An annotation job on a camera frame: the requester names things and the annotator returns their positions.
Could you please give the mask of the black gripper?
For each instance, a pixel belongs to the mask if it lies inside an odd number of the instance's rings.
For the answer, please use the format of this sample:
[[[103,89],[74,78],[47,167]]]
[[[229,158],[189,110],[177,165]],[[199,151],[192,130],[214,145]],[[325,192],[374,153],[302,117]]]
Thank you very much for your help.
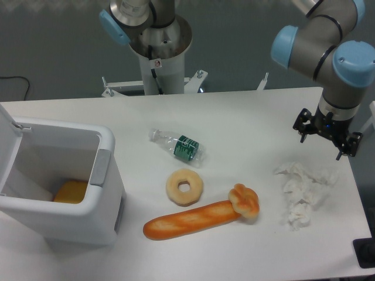
[[[324,115],[319,108],[316,109],[313,116],[308,109],[303,108],[292,128],[301,136],[301,143],[304,143],[306,137],[312,134],[318,134],[332,141],[335,145],[338,145],[339,153],[336,160],[340,160],[342,156],[355,157],[363,139],[361,132],[349,132],[351,122],[352,119],[334,120],[331,112]]]

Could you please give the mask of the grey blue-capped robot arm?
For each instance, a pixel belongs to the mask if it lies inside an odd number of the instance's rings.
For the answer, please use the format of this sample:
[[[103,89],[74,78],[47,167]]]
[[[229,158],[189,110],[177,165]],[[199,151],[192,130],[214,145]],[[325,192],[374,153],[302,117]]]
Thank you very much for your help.
[[[323,87],[316,112],[304,108],[293,129],[301,141],[319,135],[338,148],[338,157],[356,156],[363,134],[349,125],[374,81],[374,47],[344,42],[363,19],[364,1],[294,1],[308,19],[303,28],[285,26],[276,35],[271,57]]]

